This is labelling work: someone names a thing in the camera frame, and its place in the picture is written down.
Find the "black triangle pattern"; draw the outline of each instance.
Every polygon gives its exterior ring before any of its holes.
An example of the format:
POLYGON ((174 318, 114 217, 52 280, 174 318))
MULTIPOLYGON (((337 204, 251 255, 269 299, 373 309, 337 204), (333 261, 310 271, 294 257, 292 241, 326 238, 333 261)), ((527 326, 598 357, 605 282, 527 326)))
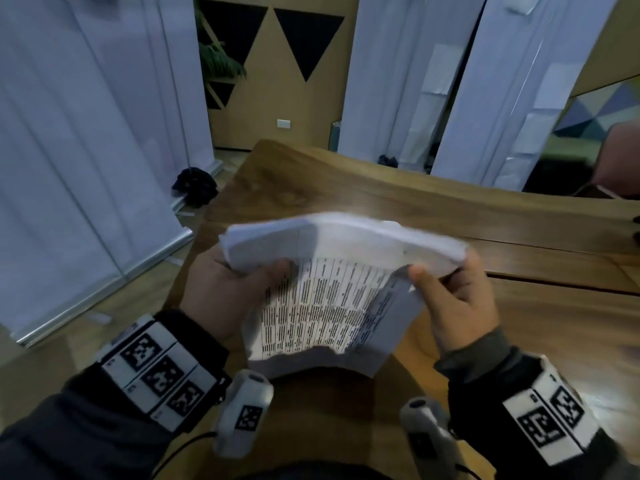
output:
POLYGON ((206 87, 204 88, 204 101, 207 102, 209 109, 222 109, 206 87))
POLYGON ((213 0, 198 0, 198 4, 225 53, 244 65, 267 7, 213 0))
POLYGON ((302 77, 308 81, 344 17, 283 8, 274 10, 302 77))
POLYGON ((231 97, 231 92, 236 87, 235 84, 229 84, 228 82, 210 82, 209 85, 213 89, 213 92, 219 97, 220 102, 226 106, 231 97))

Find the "right hand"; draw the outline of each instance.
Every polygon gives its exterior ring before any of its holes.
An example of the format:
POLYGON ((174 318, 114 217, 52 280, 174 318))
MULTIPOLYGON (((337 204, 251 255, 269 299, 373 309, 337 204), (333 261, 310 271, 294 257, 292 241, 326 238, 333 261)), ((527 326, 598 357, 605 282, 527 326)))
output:
POLYGON ((471 345, 500 325, 491 282, 476 250, 468 249, 462 268, 446 285, 418 264, 409 266, 408 274, 429 309, 441 353, 471 345))

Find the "floor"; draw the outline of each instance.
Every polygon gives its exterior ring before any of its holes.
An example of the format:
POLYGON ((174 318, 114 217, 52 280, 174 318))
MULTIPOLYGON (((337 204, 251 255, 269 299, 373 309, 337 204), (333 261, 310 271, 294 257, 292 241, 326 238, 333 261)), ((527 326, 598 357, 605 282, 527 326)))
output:
MULTIPOLYGON (((215 176, 224 187, 244 162, 247 153, 216 151, 223 162, 215 176)), ((204 208, 190 209, 194 216, 178 216, 182 225, 197 231, 204 208)), ((172 256, 184 259, 191 243, 172 256)), ((130 323, 146 313, 155 313, 178 274, 179 266, 169 261, 158 263, 116 293, 69 322, 35 346, 16 345, 0 329, 0 431, 29 414, 46 396, 60 390, 64 382, 93 362, 93 355, 130 323), (100 324, 100 315, 112 318, 100 324)))

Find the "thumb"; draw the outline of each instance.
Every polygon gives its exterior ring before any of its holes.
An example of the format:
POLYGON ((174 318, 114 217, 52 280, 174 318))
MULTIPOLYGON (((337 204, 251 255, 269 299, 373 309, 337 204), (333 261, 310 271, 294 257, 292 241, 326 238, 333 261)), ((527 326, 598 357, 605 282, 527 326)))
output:
POLYGON ((440 280, 429 273, 424 266, 412 264, 407 273, 414 286, 422 293, 432 318, 441 316, 445 308, 457 302, 457 298, 444 288, 440 280))
POLYGON ((287 259, 279 259, 268 266, 261 266, 240 279, 243 294, 251 299, 262 299, 268 288, 277 287, 290 272, 291 263, 287 259))

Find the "left hand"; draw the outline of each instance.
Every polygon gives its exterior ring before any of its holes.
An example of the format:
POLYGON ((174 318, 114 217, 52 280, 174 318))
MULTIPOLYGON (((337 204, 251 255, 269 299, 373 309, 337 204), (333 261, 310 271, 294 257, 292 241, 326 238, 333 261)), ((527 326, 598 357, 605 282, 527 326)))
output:
POLYGON ((268 288, 277 287, 289 275, 286 259, 263 266, 245 276, 228 268, 219 244, 199 254, 191 267, 180 309, 214 339, 228 339, 268 288))

